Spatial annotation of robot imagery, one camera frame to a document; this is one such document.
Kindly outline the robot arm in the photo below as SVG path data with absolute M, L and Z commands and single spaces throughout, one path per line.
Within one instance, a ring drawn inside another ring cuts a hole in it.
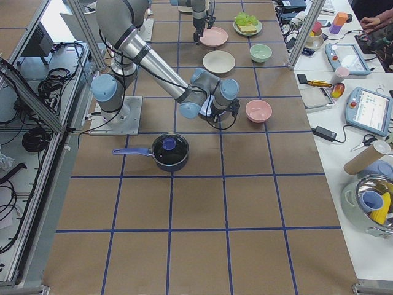
M 204 30 L 210 30 L 216 20 L 214 16 L 216 2 L 205 0 L 170 0 L 172 6 L 188 7 L 192 10 L 193 25 L 195 32 L 193 41 L 200 44 L 200 39 L 204 36 Z
M 195 118 L 204 104 L 210 107 L 208 117 L 213 122 L 224 112 L 237 117 L 240 107 L 237 81 L 220 79 L 197 68 L 188 84 L 138 34 L 150 6 L 150 1 L 97 1 L 98 26 L 115 52 L 153 76 L 179 103 L 179 111 L 184 117 Z

